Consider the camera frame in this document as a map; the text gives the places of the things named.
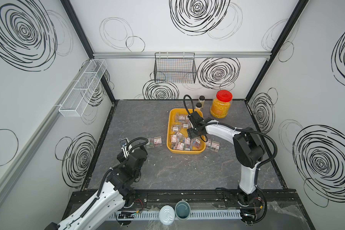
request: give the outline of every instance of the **marble pattern surface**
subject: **marble pattern surface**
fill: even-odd
[[[212,101],[206,101],[203,116],[209,112]],[[220,143],[219,152],[204,150],[201,154],[173,154],[166,147],[167,123],[170,110],[184,108],[182,100],[120,100],[115,109],[110,128],[97,160],[88,188],[98,188],[104,173],[119,162],[119,141],[143,136],[161,136],[163,145],[148,149],[142,177],[133,183],[135,189],[236,189],[240,180],[241,165],[236,159],[234,146],[229,142],[208,135]],[[233,101],[227,117],[218,119],[235,127],[255,129],[244,101]],[[261,167],[258,185],[262,189],[281,189],[271,163]]]

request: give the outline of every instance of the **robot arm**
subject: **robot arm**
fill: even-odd
[[[237,159],[242,164],[240,192],[238,193],[239,204],[243,206],[251,204],[252,198],[256,195],[257,166],[265,153],[259,137],[256,134],[252,135],[249,132],[238,131],[236,128],[232,129],[221,125],[218,121],[210,118],[203,119],[197,112],[191,113],[188,117],[192,123],[192,128],[187,130],[190,138],[211,134],[234,145]]]
[[[117,156],[120,164],[106,172],[99,190],[68,218],[59,224],[49,224],[45,230],[93,230],[117,210],[132,205],[135,190],[130,185],[140,176],[140,169],[147,159],[147,151],[143,144],[136,145],[138,149],[134,146],[130,150],[124,149],[120,152]]]

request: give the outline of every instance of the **white wire basket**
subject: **white wire basket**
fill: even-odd
[[[59,108],[59,112],[64,117],[81,117],[83,115],[107,67],[104,59],[93,59],[85,62],[85,65],[87,67],[84,72]]]

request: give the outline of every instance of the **yellow tray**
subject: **yellow tray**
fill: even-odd
[[[198,114],[203,117],[203,113],[200,110],[195,110],[198,112]],[[201,142],[202,145],[199,149],[197,149],[196,147],[193,146],[193,150],[192,151],[185,151],[185,150],[173,150],[170,148],[171,146],[171,141],[170,141],[170,135],[174,134],[173,131],[171,131],[171,125],[177,124],[175,122],[175,113],[178,112],[179,114],[185,114],[188,115],[188,113],[186,112],[185,108],[174,108],[170,111],[169,114],[169,123],[167,126],[167,139],[166,139],[166,145],[167,148],[170,150],[170,152],[174,153],[174,154],[200,154],[201,152],[203,152],[203,150],[206,148],[206,143],[205,142]],[[193,110],[191,108],[189,108],[189,113],[192,113]],[[181,131],[182,134],[184,134],[184,136],[188,136],[188,132],[186,131],[186,128],[182,128]]]

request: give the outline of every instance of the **black metal frame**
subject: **black metal frame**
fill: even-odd
[[[91,189],[83,192],[73,192],[68,206],[65,209],[62,220],[71,215],[71,211],[74,205],[76,208],[80,207],[85,203],[97,189]],[[164,205],[172,205],[180,200],[188,200],[189,203],[210,203],[214,206],[220,208],[219,204],[224,205],[225,208],[235,207],[238,209],[249,209],[240,206],[233,198],[232,194],[236,194],[238,190],[232,190],[232,192],[227,192],[224,190],[135,190],[136,198],[139,198],[143,207],[152,208],[158,207],[161,208]],[[266,199],[268,202],[271,201],[293,201],[296,202],[307,220],[308,226],[311,230],[315,230],[311,219],[308,216],[307,211],[305,210],[303,203],[301,202],[298,193],[294,189],[284,189],[284,190],[263,190],[263,193],[266,194]],[[133,204],[129,208],[122,208],[121,210],[135,210],[140,208],[137,204]]]
[[[69,0],[60,0],[62,6],[64,7],[65,12],[67,13],[70,22],[72,23],[75,32],[77,33],[79,40],[81,41],[84,50],[86,51],[88,58],[94,58],[93,56],[93,49],[87,39],[86,34],[84,33],[84,30],[81,23],[78,20],[77,15],[75,14],[74,8]],[[108,97],[110,98],[110,101],[115,104],[115,97],[110,89],[110,85],[107,83],[105,76],[102,76],[101,83],[106,90],[106,93]]]
[[[258,131],[260,131],[261,129],[259,128],[259,125],[258,125],[258,123],[257,123],[257,121],[256,121],[256,119],[255,119],[255,117],[253,116],[252,110],[251,110],[251,108],[249,107],[247,101],[245,101],[245,104],[246,104],[246,107],[248,108],[249,114],[250,114],[251,117],[252,117],[252,120],[253,120],[253,123],[254,123],[256,129],[257,129]],[[265,148],[265,150],[266,150],[266,152],[267,152],[267,155],[268,155],[268,157],[270,158],[270,157],[272,156],[272,152],[271,152],[271,150],[270,150],[270,148],[269,148],[269,146],[268,146],[268,144],[267,144],[267,141],[266,141],[266,139],[265,139],[263,136],[260,136],[260,138],[261,138],[261,141],[262,141],[262,143],[263,143],[263,145],[264,145],[264,148]],[[272,160],[271,163],[272,163],[273,168],[275,169],[277,178],[278,178],[278,180],[280,181],[281,186],[283,187],[283,189],[288,189],[288,186],[286,185],[285,179],[284,179],[283,175],[281,174],[280,169],[279,169],[278,166],[277,166],[276,159]]]
[[[251,89],[249,90],[247,96],[246,96],[246,101],[249,101],[254,92],[256,91],[257,87],[259,86],[259,84],[261,83],[263,77],[266,75],[268,69],[270,68],[272,62],[275,60],[277,53],[280,51],[281,46],[283,45],[283,43],[285,42],[287,36],[289,35],[289,33],[291,32],[293,26],[295,25],[295,22],[298,20],[299,16],[301,15],[301,13],[303,12],[305,6],[307,5],[309,0],[299,0],[297,5],[294,8],[294,11],[292,12],[289,20],[287,21],[284,29],[282,30],[279,38],[277,39],[275,45],[272,48],[271,51],[271,58],[265,62],[265,64],[263,65],[261,71],[259,71],[259,74],[256,78],[256,80],[254,81]]]
[[[101,149],[102,149],[102,146],[104,144],[104,141],[105,141],[105,138],[106,138],[106,135],[107,135],[107,131],[108,131],[109,127],[110,127],[111,120],[114,117],[114,112],[115,112],[115,109],[116,109],[117,105],[118,105],[118,100],[115,101],[114,106],[111,107],[110,112],[108,113],[108,116],[107,116],[107,119],[106,119],[106,122],[105,122],[105,126],[104,126],[104,128],[103,128],[103,130],[101,132],[101,136],[100,136],[100,139],[99,139],[99,141],[97,143],[96,150],[94,151],[94,154],[92,156],[91,164],[88,167],[86,177],[85,177],[85,179],[83,181],[83,184],[82,184],[82,187],[80,189],[81,191],[87,190],[89,182],[91,181],[92,173],[94,171],[94,168],[96,167],[97,159],[100,156]]]

